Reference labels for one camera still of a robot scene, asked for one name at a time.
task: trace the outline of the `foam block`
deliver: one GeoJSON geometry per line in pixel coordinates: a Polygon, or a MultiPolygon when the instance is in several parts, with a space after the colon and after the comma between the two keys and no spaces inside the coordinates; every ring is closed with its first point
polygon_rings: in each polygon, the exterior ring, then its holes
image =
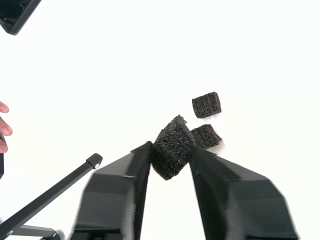
{"type": "Polygon", "coordinates": [[[204,124],[191,131],[197,146],[203,149],[209,149],[219,145],[222,141],[221,137],[216,134],[214,128],[210,124],[204,124]]]}
{"type": "Polygon", "coordinates": [[[216,92],[211,92],[192,99],[192,106],[194,114],[198,119],[204,119],[221,113],[221,103],[216,92]]]}
{"type": "Polygon", "coordinates": [[[196,141],[186,123],[176,116],[153,144],[152,167],[166,181],[178,175],[193,156],[196,141]]]}

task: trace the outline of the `black stand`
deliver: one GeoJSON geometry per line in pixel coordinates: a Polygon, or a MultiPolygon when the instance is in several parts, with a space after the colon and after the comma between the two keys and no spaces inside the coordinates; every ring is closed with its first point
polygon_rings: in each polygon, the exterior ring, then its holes
{"type": "MultiPolygon", "coordinates": [[[[6,143],[5,137],[0,133],[0,141],[4,141],[4,143],[6,143]]],[[[5,164],[4,164],[4,154],[0,153],[0,179],[2,178],[2,176],[5,173],[5,164]]]]}
{"type": "Polygon", "coordinates": [[[4,240],[11,235],[43,237],[43,240],[61,240],[59,234],[51,228],[28,226],[24,224],[80,180],[84,175],[91,170],[96,169],[101,164],[102,159],[103,158],[99,154],[93,154],[84,164],[0,224],[0,240],[4,240]]]}

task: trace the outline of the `finger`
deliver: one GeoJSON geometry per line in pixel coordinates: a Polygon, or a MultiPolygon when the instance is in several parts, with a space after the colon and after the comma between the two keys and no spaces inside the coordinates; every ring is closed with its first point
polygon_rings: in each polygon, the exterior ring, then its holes
{"type": "Polygon", "coordinates": [[[4,136],[10,136],[12,132],[12,128],[0,117],[0,133],[2,133],[4,136]]]}
{"type": "Polygon", "coordinates": [[[5,154],[7,151],[7,145],[0,139],[0,154],[5,154]]]}
{"type": "Polygon", "coordinates": [[[6,114],[9,112],[9,107],[0,101],[0,113],[6,114]]]}

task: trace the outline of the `porous black foam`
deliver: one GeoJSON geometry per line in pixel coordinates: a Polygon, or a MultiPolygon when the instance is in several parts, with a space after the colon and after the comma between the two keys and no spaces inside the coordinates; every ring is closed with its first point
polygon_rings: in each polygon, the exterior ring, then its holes
{"type": "Polygon", "coordinates": [[[152,167],[164,179],[177,176],[193,156],[196,141],[180,115],[158,135],[152,150],[152,167]]]}
{"type": "Polygon", "coordinates": [[[215,91],[192,99],[192,106],[198,119],[221,113],[220,99],[215,91]]]}
{"type": "Polygon", "coordinates": [[[219,145],[221,137],[215,132],[210,124],[204,124],[191,131],[197,146],[203,149],[209,149],[219,145]]]}

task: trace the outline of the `white background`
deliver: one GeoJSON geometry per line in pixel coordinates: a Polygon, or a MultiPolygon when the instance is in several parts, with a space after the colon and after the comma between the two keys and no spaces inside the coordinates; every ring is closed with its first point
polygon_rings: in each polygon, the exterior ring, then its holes
{"type": "MultiPolygon", "coordinates": [[[[154,141],[191,99],[218,92],[223,158],[269,177],[302,240],[319,235],[319,1],[43,0],[0,32],[7,219],[97,152],[103,166],[154,141]]],[[[28,222],[73,225],[89,175],[28,222]]],[[[9,239],[28,239],[12,236],[9,239]]],[[[189,167],[152,170],[141,240],[204,240],[189,167]]]]}

